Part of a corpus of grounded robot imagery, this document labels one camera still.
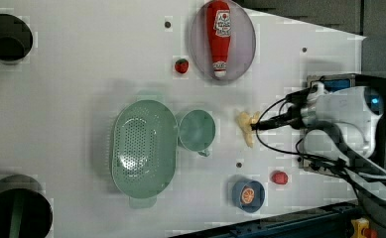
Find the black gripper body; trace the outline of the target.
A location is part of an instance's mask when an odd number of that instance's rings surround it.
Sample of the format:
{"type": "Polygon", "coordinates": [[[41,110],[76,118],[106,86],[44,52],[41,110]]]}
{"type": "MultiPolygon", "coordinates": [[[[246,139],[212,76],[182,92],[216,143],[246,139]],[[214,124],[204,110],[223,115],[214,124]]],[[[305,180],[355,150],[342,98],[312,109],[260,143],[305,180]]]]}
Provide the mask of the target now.
{"type": "Polygon", "coordinates": [[[287,112],[267,120],[259,119],[250,124],[251,130],[267,131],[284,126],[291,126],[294,129],[305,128],[301,110],[309,104],[309,96],[317,92],[324,93],[324,86],[321,82],[317,82],[310,88],[287,94],[284,101],[292,104],[287,112]]]}

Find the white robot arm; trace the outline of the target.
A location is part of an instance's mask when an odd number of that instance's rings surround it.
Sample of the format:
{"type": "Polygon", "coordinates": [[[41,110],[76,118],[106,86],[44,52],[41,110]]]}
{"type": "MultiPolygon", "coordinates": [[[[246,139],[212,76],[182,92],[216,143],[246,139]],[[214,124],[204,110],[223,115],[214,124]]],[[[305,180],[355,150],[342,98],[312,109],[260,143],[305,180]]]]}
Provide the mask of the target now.
{"type": "Polygon", "coordinates": [[[289,106],[285,113],[269,119],[254,115],[244,131],[303,130],[294,154],[348,182],[369,217],[386,228],[386,169],[371,160],[385,113],[381,95],[368,86],[330,92],[318,81],[280,101],[289,106]]]}

